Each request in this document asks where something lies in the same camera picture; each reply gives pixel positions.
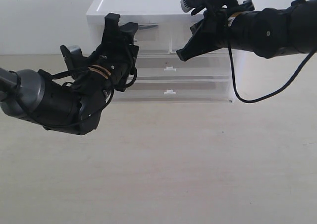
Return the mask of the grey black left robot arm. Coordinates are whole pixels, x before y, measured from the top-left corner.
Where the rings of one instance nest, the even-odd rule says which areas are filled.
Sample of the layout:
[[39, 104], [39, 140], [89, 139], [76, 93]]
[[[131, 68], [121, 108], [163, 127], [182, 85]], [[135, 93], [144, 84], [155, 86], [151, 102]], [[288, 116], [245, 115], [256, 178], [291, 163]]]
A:
[[1, 69], [1, 110], [46, 130], [75, 135], [95, 130], [115, 92], [124, 92], [137, 78], [139, 25], [119, 21], [118, 14], [105, 16], [101, 42], [89, 56], [78, 46], [62, 45], [66, 71]]

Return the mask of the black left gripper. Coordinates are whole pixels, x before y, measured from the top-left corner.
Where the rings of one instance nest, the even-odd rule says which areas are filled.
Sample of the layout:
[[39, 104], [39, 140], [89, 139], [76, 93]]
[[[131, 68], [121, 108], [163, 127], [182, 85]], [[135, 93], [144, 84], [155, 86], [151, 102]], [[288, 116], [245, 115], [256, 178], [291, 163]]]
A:
[[138, 23], [128, 22], [119, 27], [120, 15], [115, 13], [107, 14], [104, 20], [102, 44], [89, 56], [83, 55], [82, 66], [74, 69], [71, 89], [77, 93], [112, 89], [125, 92], [136, 82], [139, 47], [134, 45], [134, 37]]

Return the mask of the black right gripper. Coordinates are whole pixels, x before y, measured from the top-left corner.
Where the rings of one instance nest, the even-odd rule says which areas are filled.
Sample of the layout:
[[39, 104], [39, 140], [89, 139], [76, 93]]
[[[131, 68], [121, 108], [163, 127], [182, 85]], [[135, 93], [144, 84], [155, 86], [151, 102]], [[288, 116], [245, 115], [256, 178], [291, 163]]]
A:
[[176, 51], [181, 61], [188, 61], [218, 48], [233, 48], [233, 22], [238, 16], [255, 10], [251, 0], [236, 5], [225, 3], [221, 7], [210, 6], [203, 19], [190, 27], [192, 36], [187, 44]]

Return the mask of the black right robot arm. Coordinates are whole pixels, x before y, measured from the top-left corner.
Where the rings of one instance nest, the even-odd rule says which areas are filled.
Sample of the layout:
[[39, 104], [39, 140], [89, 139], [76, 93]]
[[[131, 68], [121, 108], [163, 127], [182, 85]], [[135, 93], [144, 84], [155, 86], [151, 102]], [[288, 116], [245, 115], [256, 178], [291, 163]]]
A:
[[317, 0], [286, 9], [252, 9], [251, 1], [232, 8], [205, 11], [192, 26], [192, 37], [177, 50], [188, 61], [223, 48], [253, 52], [266, 59], [309, 54], [317, 48]]

